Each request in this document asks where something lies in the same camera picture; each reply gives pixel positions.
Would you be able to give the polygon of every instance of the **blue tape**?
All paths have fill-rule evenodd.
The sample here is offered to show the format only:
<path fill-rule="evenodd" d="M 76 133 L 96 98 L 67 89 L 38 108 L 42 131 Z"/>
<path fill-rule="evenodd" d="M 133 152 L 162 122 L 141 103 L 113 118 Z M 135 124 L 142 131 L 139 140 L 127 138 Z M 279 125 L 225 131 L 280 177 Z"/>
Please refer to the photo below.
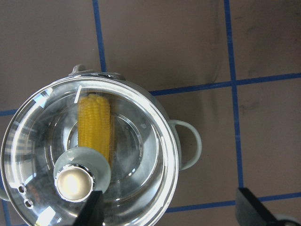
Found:
<path fill-rule="evenodd" d="M 237 80 L 237 85 L 241 86 L 241 85 L 280 81 L 280 80 L 287 80 L 287 79 L 297 79 L 297 78 L 301 78 L 301 73 L 281 74 L 281 75 L 273 75 L 273 76 L 267 76 L 261 78 L 253 78 L 253 79 L 242 79 L 242 80 Z"/>
<path fill-rule="evenodd" d="M 0 116 L 7 116 L 7 115 L 13 115 L 17 112 L 17 109 L 7 110 L 7 111 L 1 111 Z"/>
<path fill-rule="evenodd" d="M 212 203 L 205 203 L 205 204 L 191 205 L 191 206 L 171 207 L 167 209 L 166 213 L 174 213 L 174 212 L 181 212 L 181 211 L 188 211 L 188 210 L 201 210 L 201 209 L 209 209 L 209 208 L 223 207 L 223 206 L 234 206 L 234 205 L 235 205 L 235 201 L 212 202 Z"/>
<path fill-rule="evenodd" d="M 278 194 L 278 195 L 271 195 L 258 198 L 261 202 L 268 202 L 268 201 L 277 201 L 282 199 L 292 199 L 292 198 L 301 198 L 301 192 L 297 193 L 289 193 L 289 194 Z"/>
<path fill-rule="evenodd" d="M 236 160 L 237 160 L 237 171 L 238 171 L 238 186 L 244 187 L 243 160 L 242 160 L 242 152 L 241 152 L 240 126 L 239 126 L 239 108 L 238 108 L 236 85 L 232 86 L 232 102 L 233 102 Z"/>
<path fill-rule="evenodd" d="M 226 81 L 226 82 L 218 82 L 218 83 L 211 83 L 211 84 L 204 84 L 204 85 L 180 87 L 174 89 L 155 90 L 155 91 L 151 91 L 150 93 L 154 96 L 161 96 L 161 95 L 168 95 L 168 94 L 175 94 L 175 93 L 193 92 L 193 91 L 199 91 L 205 89 L 230 87 L 230 86 L 231 86 L 231 82 Z"/>
<path fill-rule="evenodd" d="M 105 63 L 105 55 L 104 55 L 103 33 L 102 33 L 102 26 L 101 26 L 101 20 L 100 20 L 98 0 L 92 0 L 92 2 L 93 2 L 93 10 L 94 10 L 94 19 L 95 19 L 95 27 L 96 27 L 100 67 L 101 67 L 102 72 L 107 72 L 107 66 L 106 66 L 106 63 Z"/>
<path fill-rule="evenodd" d="M 235 71 L 233 36 L 232 36 L 231 13 L 230 13 L 229 0 L 224 0 L 224 9 L 225 9 L 226 31 L 227 31 L 227 41 L 228 41 L 229 67 L 230 67 L 230 76 L 231 76 L 231 81 L 232 81 L 232 103 L 233 103 L 234 130 L 235 130 L 238 185 L 239 185 L 239 187 L 243 187 L 244 186 L 244 176 L 243 176 L 243 163 L 242 163 L 241 141 L 240 141 L 237 81 L 236 81 L 236 71 Z"/>

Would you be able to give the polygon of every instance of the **floor tile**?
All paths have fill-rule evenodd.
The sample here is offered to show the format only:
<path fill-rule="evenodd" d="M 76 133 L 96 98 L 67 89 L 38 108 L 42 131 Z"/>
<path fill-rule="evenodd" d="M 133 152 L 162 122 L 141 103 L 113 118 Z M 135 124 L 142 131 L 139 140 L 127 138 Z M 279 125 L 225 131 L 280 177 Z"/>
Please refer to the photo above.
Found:
<path fill-rule="evenodd" d="M 257 196 L 301 191 L 301 79 L 238 87 L 245 186 Z"/>
<path fill-rule="evenodd" d="M 99 2 L 109 71 L 147 90 L 230 80 L 223 1 Z"/>
<path fill-rule="evenodd" d="M 171 119 L 187 121 L 199 131 L 203 152 L 190 169 L 180 171 L 170 206 L 235 199 L 238 186 L 231 88 L 157 97 Z M 182 155 L 195 148 L 194 137 L 179 128 Z"/>
<path fill-rule="evenodd" d="M 264 202 L 263 205 L 273 215 L 286 215 L 295 218 L 299 223 L 301 222 L 301 198 L 269 201 Z"/>
<path fill-rule="evenodd" d="M 301 2 L 231 0 L 237 79 L 301 73 Z"/>
<path fill-rule="evenodd" d="M 100 70 L 92 1 L 2 1 L 0 110 L 68 76 L 74 65 Z"/>
<path fill-rule="evenodd" d="M 204 210 L 165 213 L 156 226 L 221 225 L 238 226 L 235 207 L 218 207 Z"/>
<path fill-rule="evenodd" d="M 3 211 L 3 206 L 2 206 L 2 202 L 0 202 L 0 226 L 5 226 L 6 222 L 5 222 L 5 217 L 4 217 L 4 211 Z"/>
<path fill-rule="evenodd" d="M 26 222 L 20 217 L 11 203 L 8 203 L 8 211 L 12 225 L 23 225 Z"/>

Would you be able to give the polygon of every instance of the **black object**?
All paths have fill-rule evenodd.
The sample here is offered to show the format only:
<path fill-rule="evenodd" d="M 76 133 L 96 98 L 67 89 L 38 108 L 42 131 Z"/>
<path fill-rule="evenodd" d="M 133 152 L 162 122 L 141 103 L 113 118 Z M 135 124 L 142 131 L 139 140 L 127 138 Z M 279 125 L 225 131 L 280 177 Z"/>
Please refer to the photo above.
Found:
<path fill-rule="evenodd" d="M 103 225 L 103 192 L 93 191 L 72 226 Z"/>
<path fill-rule="evenodd" d="M 235 209 L 241 226 L 301 226 L 290 220 L 278 221 L 247 188 L 237 189 Z"/>

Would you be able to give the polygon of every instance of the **pot side handle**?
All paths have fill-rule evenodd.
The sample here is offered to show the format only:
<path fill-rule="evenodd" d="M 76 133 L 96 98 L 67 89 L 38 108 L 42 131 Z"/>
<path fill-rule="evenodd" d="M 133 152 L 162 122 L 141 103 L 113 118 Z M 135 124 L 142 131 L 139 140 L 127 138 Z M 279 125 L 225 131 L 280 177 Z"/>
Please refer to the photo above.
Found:
<path fill-rule="evenodd" d="M 9 201 L 8 194 L 4 190 L 2 190 L 2 188 L 0 188 L 0 199 L 3 199 L 5 201 Z"/>
<path fill-rule="evenodd" d="M 181 152 L 181 144 L 179 141 L 179 137 L 175 136 L 176 139 L 176 143 L 177 143 L 177 148 L 178 148 L 178 152 L 179 152 L 179 160 L 180 160 L 180 170 L 185 170 L 190 168 L 191 166 L 193 166 L 200 158 L 201 153 L 202 153 L 202 140 L 201 137 L 198 133 L 198 131 L 196 130 L 196 128 L 194 128 L 192 125 L 190 125 L 189 123 L 185 122 L 185 121 L 180 121 L 180 120 L 169 120 L 168 124 L 172 127 L 175 128 L 176 125 L 180 125 L 180 126 L 184 126 L 186 128 L 188 128 L 194 135 L 196 141 L 197 141 L 197 148 L 195 150 L 194 156 L 188 160 L 187 162 L 182 162 L 182 152 Z"/>

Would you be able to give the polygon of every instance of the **corn cob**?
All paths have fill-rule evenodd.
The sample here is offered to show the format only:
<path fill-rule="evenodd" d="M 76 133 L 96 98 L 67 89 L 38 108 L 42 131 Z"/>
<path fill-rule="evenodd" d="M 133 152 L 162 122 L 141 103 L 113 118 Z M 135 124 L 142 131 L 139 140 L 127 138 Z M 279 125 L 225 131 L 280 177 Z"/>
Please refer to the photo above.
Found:
<path fill-rule="evenodd" d="M 89 94 L 78 102 L 79 146 L 100 152 L 107 161 L 110 155 L 110 104 L 108 99 Z"/>

